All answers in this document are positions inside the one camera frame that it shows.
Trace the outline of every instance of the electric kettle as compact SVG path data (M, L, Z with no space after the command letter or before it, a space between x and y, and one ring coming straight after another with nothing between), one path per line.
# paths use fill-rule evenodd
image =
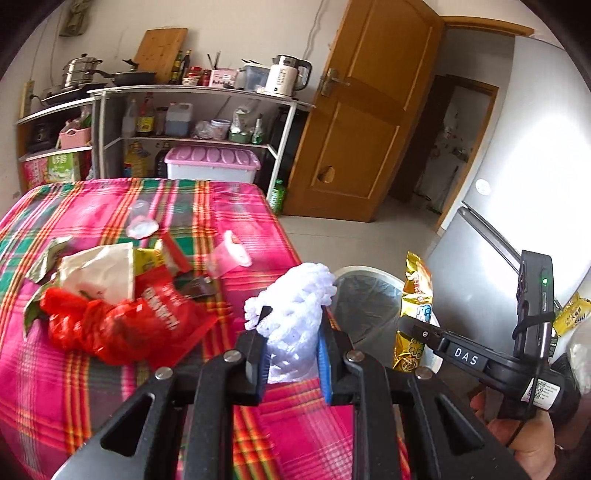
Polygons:
M312 64L309 61L279 55L273 59L273 63L265 85L266 95L291 98L295 91L306 88L312 73Z

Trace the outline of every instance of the human hand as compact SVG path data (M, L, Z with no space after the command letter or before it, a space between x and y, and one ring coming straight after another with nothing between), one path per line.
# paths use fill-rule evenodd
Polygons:
M485 392L470 402L478 418L484 421ZM519 420L491 420L487 428L499 442L505 445L519 425ZM554 427L547 411L538 408L535 417L526 422L519 435L509 446L515 451L515 460L532 480L546 480L554 465Z

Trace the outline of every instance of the wall shelf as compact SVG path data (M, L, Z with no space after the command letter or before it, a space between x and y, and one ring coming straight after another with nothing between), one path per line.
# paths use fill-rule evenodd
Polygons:
M52 148L51 150L43 150L36 153L29 153L27 155L23 155L18 161L29 161L29 160L36 160L38 158L49 157L51 155L57 154L64 154L64 153L74 153L74 152L84 152L87 150L92 150L91 146L86 147L76 147L76 148Z
M46 115L51 115L52 113L63 112L64 110L69 110L70 108L80 107L83 105L91 105L94 103L95 99L93 97L88 98L81 98L80 100L74 100L73 102L62 103L60 105L54 105L43 110L39 110L38 112L32 113L31 115L27 115L20 120L17 121L16 125L26 124L32 120L36 120L37 118L44 117Z
M234 90L231 88L212 88L212 87L192 87L185 85L132 85L127 87L101 88L90 90L90 95L117 95L129 93L202 93L205 95L224 95L237 96L261 100L263 102L276 103L277 105L295 105L299 108L314 108L311 103L300 102L299 100L279 97L274 95L265 95L263 93L245 92L244 90Z
M134 85L127 87L112 87L103 88L97 90L91 90L90 95L96 100L94 107L98 113L93 118L98 118L98 124L93 125L93 129L96 129L96 137L98 138L97 147L97 159L93 162L96 165L95 174L98 178L112 178L122 174L121 168L123 165L122 161L122 150L117 148L111 148L116 145L121 138L121 122L125 115L125 99L127 95L132 93L182 93L182 94L194 94L194 95L222 95L226 97L239 97L256 99L261 102L269 102L275 105L285 105L289 107L287 118L283 132L281 134L281 140L278 148L275 149L271 145L251 145L241 144L237 142L230 142L229 140L200 140L198 138L176 138L176 137L132 137L125 139L127 141L168 141L181 144L196 144L196 145L223 145L233 148L254 148L267 150L275 159L273 170L271 172L271 178L269 181L269 188L267 190L267 201L271 199L271 194L277 176L279 174L279 168L285 148L287 146L287 139L293 124L295 112L298 108L300 109L311 109L314 105L310 103L300 102L299 100L278 97L273 95L263 95L261 93L244 92L243 90L223 89L223 88L210 88L210 87L192 87L184 85Z

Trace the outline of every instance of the frying pan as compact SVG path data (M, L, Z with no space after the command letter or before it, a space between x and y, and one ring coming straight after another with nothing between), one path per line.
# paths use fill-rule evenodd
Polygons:
M134 61L124 60L125 63L131 65L131 70L128 72L107 73L103 70L92 69L87 73L98 73L99 75L112 79L117 87L127 87L130 85L151 85L156 78L156 72L139 72L137 70L138 64Z

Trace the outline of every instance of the gray refrigerator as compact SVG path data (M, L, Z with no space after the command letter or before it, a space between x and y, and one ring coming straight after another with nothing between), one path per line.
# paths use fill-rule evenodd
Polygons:
M567 302L591 265L590 196L591 92L564 50L517 37L489 149L427 258L441 325L512 354L521 250L552 257Z

